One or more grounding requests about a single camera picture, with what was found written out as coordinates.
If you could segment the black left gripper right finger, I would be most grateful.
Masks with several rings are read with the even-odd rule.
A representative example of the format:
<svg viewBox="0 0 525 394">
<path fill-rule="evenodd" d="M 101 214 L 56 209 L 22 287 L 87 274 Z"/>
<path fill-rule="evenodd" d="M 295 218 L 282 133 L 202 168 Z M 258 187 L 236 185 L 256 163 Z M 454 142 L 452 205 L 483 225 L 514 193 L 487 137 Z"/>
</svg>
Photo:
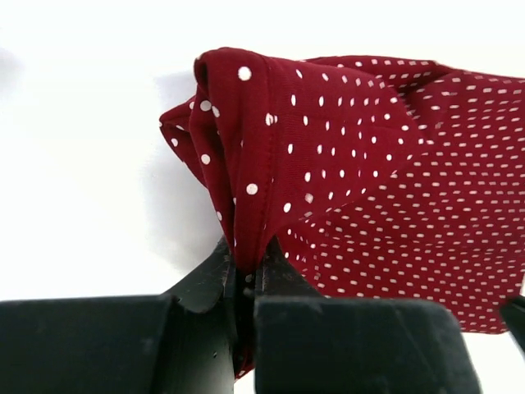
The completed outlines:
<svg viewBox="0 0 525 394">
<path fill-rule="evenodd" d="M 277 241 L 256 274 L 258 393 L 478 393 L 459 324 L 426 300 L 326 298 Z"/>
</svg>

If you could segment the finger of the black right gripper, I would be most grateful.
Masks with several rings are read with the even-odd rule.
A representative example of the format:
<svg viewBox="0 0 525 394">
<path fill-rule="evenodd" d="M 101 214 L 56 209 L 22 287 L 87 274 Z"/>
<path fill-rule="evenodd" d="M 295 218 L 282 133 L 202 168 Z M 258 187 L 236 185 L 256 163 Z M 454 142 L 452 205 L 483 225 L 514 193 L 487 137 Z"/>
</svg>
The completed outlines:
<svg viewBox="0 0 525 394">
<path fill-rule="evenodd" d="M 525 300 L 518 295 L 500 307 L 500 316 L 506 324 L 522 355 L 525 351 Z"/>
</svg>

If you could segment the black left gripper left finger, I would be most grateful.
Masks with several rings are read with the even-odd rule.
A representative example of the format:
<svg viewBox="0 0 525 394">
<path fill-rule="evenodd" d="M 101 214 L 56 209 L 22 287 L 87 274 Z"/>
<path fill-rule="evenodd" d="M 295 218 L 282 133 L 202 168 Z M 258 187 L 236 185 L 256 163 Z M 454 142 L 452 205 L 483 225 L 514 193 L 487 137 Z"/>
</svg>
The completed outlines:
<svg viewBox="0 0 525 394">
<path fill-rule="evenodd" d="M 230 262 L 220 241 L 159 295 L 2 302 L 2 392 L 233 392 Z"/>
</svg>

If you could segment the red polka dot skirt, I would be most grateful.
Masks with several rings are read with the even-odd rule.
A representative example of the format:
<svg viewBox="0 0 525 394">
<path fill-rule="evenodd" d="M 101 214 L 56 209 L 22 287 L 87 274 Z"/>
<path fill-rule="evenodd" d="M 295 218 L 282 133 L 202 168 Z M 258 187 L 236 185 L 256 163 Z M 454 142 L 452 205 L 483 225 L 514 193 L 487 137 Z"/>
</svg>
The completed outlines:
<svg viewBox="0 0 525 394">
<path fill-rule="evenodd" d="M 272 239 L 323 295 L 421 298 L 500 334 L 524 274 L 524 81 L 430 60 L 194 62 L 160 130 L 239 269 Z"/>
</svg>

